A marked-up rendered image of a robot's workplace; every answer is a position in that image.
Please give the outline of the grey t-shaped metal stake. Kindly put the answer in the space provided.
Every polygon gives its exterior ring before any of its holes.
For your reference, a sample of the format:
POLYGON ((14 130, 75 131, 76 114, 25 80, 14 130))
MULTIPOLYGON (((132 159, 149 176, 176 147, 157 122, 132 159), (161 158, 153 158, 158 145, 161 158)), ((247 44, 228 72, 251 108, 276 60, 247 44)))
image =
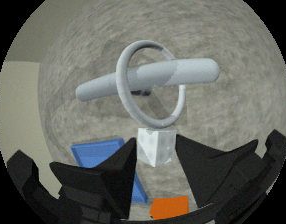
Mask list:
MULTIPOLYGON (((206 59, 179 59, 127 68, 128 88, 132 96, 150 96, 152 89, 174 87, 180 84, 214 83, 219 79, 220 68, 210 57, 206 59)), ((87 81, 75 89, 76 99, 88 101, 102 96, 119 95, 116 72, 87 81)))

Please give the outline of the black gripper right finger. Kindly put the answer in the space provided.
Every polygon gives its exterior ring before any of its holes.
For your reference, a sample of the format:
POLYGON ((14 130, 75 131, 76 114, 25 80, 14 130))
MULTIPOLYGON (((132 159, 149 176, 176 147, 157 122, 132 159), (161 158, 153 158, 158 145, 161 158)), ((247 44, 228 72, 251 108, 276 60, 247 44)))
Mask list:
POLYGON ((198 209, 211 204, 211 197, 227 180, 232 168, 256 151, 257 141, 259 139, 224 152, 176 133, 175 152, 186 172, 184 175, 191 186, 198 209))

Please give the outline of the blue tray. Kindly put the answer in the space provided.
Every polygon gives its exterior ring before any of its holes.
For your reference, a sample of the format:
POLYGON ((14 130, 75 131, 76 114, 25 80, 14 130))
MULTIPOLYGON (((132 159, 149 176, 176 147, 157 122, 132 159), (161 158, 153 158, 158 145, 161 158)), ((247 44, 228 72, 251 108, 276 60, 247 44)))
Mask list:
MULTIPOLYGON (((92 168, 102 163, 106 159, 110 159, 111 155, 114 155, 116 151, 119 151, 120 147, 123 147, 124 139, 104 140, 99 143, 86 143, 70 145, 72 155, 74 155, 76 163, 79 167, 92 168)), ((139 204, 147 204, 148 197, 146 196, 146 190, 144 190, 142 184, 140 184, 139 176, 134 176, 134 186, 132 186, 131 202, 139 202, 139 204)))

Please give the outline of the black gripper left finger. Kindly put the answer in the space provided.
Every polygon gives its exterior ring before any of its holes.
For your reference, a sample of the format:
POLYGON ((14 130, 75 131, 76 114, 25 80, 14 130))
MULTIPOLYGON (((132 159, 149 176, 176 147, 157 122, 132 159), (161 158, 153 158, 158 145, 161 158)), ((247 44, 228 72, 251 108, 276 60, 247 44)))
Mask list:
POLYGON ((51 172, 62 185, 106 197, 120 220, 128 220, 136 171, 136 139, 131 137, 110 159, 92 168, 50 163, 51 172))

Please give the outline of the light grey metal ring with square tab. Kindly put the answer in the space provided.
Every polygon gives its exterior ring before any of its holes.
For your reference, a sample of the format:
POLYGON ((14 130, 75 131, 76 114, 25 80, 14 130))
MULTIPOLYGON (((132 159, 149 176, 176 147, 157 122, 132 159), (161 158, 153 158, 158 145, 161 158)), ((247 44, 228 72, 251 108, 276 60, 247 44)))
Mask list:
POLYGON ((136 105, 134 99, 132 99, 130 88, 128 88, 127 84, 128 61, 130 61, 131 56, 135 52, 138 52, 140 48, 155 49, 155 51, 163 53, 168 61, 175 60, 175 57, 163 45, 155 43, 155 41, 138 40, 135 43, 127 45, 122 55, 120 55, 118 63, 116 63, 116 88, 118 88, 123 107, 140 124, 150 127, 139 128, 136 159, 156 168, 159 165, 174 161, 176 131, 164 128, 170 127, 171 124, 174 124, 179 119, 180 112, 183 111, 184 104, 186 104, 186 85, 179 85, 179 103, 176 105, 174 113, 171 113, 166 119, 154 119, 154 117, 144 115, 138 105, 136 105))

